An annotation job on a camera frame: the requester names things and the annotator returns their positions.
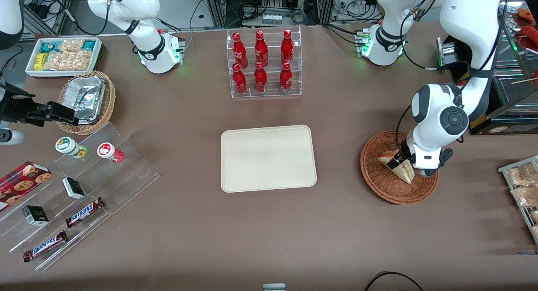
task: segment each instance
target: cookie box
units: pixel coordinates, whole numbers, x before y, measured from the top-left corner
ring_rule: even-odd
[[[25,162],[0,178],[0,212],[51,177],[48,168]]]

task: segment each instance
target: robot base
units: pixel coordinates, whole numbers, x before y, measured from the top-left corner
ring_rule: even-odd
[[[185,40],[179,40],[179,38],[171,34],[163,33],[161,35],[165,39],[165,47],[157,55],[156,59],[149,61],[138,53],[142,64],[153,73],[165,73],[176,67],[176,65],[182,65],[183,56],[185,55]]]
[[[360,58],[369,59],[375,65],[388,66],[394,63],[404,51],[402,47],[399,50],[386,51],[375,38],[375,32],[378,28],[379,25],[373,25],[371,28],[365,28],[355,35],[355,42],[359,44],[357,46],[357,55]]]

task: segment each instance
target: display case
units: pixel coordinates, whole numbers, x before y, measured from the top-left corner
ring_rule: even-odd
[[[46,185],[34,189],[33,193],[2,212],[0,236],[5,247],[10,248],[11,253],[20,255],[23,262],[26,251],[65,230],[68,238],[66,243],[53,247],[29,262],[35,270],[45,270],[155,181],[159,174],[137,153],[128,138],[119,128],[108,123],[80,142],[80,145],[88,149],[85,157],[76,159],[71,155],[63,155],[49,164],[53,176]],[[103,142],[109,142],[123,151],[123,160],[114,163],[100,157],[97,149]],[[62,183],[67,176],[78,180],[86,193],[85,197],[73,199],[67,195]],[[99,197],[105,205],[68,228],[66,219]],[[26,205],[42,207],[49,223],[44,226],[29,225],[22,212]]]
[[[290,63],[290,71],[292,71],[292,88],[290,93],[283,94],[280,92],[280,72],[282,71],[282,63],[280,61],[280,45],[284,38],[284,30],[290,29],[292,31],[293,41],[293,60]],[[228,72],[230,75],[230,93],[232,98],[267,98],[267,97],[290,97],[302,94],[302,56],[301,56],[301,28],[289,27],[289,28],[266,28],[264,31],[264,38],[267,42],[267,48],[269,50],[269,65],[265,67],[267,72],[267,90],[264,93],[260,93],[256,90],[256,83],[254,80],[254,71],[256,63],[256,54],[254,53],[254,46],[256,45],[256,32],[251,29],[238,29],[234,31],[227,31],[226,38],[226,50],[227,50],[227,62]],[[248,59],[248,67],[243,69],[243,73],[246,77],[246,95],[239,95],[235,90],[234,79],[232,75],[234,73],[232,65],[235,63],[234,58],[234,41],[232,40],[232,34],[239,32],[241,34],[241,41],[246,48],[246,57]]]
[[[526,8],[525,0],[509,1],[490,87],[490,103],[486,115],[471,122],[471,134],[538,133],[537,82],[513,84],[534,78],[538,71],[538,46],[520,32],[523,26],[532,25],[517,15],[518,7]]]

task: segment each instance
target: white robotic arm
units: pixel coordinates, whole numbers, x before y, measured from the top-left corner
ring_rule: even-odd
[[[377,0],[383,7],[385,17],[381,25],[373,25],[365,28],[359,34],[359,41],[364,44],[359,49],[359,55],[369,59],[376,65],[391,65],[401,55],[402,38],[400,37],[400,27],[403,38],[413,25],[413,17],[410,16],[412,8],[429,7],[438,8],[443,0]]]
[[[88,5],[129,35],[150,72],[164,73],[183,63],[185,41],[160,33],[149,20],[159,14],[159,0],[88,0]]]
[[[413,96],[411,109],[417,126],[409,133],[403,154],[413,160],[415,168],[432,175],[444,163],[442,147],[457,140],[469,125],[469,117],[484,113],[481,104],[492,77],[492,49],[498,40],[497,10],[500,0],[444,0],[440,23],[452,37],[471,48],[470,74],[463,86],[428,84]]]

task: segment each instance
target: round wicker basket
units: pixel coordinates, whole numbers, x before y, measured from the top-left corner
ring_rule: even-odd
[[[410,205],[427,199],[439,182],[439,172],[424,178],[415,168],[415,178],[411,184],[392,173],[377,157],[386,151],[398,149],[394,141],[395,130],[380,132],[371,137],[361,152],[361,172],[369,187],[380,197],[398,205]],[[407,134],[398,132],[400,143]]]
[[[101,110],[99,114],[100,116],[99,121],[93,125],[79,125],[79,126],[72,126],[69,124],[57,122],[58,126],[60,126],[60,128],[65,132],[70,132],[70,133],[79,134],[79,135],[88,135],[88,134],[92,134],[93,132],[100,130],[100,128],[105,126],[106,123],[110,121],[110,117],[112,116],[112,112],[114,111],[114,102],[116,101],[116,90],[114,88],[114,84],[110,82],[110,79],[108,78],[108,76],[106,76],[106,74],[100,71],[92,71],[89,73],[81,74],[80,76],[76,76],[75,78],[89,78],[89,77],[100,77],[106,81],[106,88],[105,88],[104,97],[103,97],[103,105],[101,106]],[[58,98],[58,103],[62,103],[63,95],[66,92],[67,84],[63,87],[63,90],[60,93],[60,97]]]

